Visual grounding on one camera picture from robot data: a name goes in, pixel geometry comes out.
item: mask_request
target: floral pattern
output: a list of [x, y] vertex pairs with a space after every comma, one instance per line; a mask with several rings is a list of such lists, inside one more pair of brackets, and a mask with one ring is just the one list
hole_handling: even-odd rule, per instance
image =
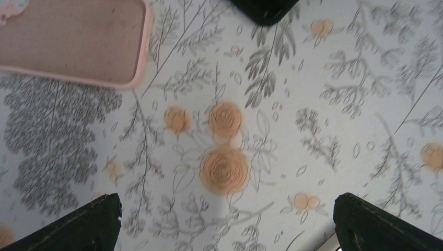
[[0, 246], [114, 192], [117, 251], [314, 251], [345, 191], [443, 238], [442, 1], [150, 5], [133, 90], [0, 73]]

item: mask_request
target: table surface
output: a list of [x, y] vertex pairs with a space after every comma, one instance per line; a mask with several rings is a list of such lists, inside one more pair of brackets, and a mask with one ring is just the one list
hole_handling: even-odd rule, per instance
[[0, 240], [114, 192], [116, 250], [316, 250], [345, 192], [443, 238], [441, 2], [155, 0], [134, 90], [2, 73]]

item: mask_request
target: tablecloth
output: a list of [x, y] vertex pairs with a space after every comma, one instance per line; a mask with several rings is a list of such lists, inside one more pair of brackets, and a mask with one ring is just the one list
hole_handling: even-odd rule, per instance
[[133, 90], [2, 73], [0, 245], [115, 192], [118, 251], [316, 250], [345, 192], [443, 238], [442, 2], [152, 0]]

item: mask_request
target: pink tray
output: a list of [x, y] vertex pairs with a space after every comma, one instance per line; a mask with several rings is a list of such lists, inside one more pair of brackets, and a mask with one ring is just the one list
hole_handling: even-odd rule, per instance
[[30, 0], [0, 25], [0, 70], [132, 88], [143, 79], [152, 22], [145, 0]]

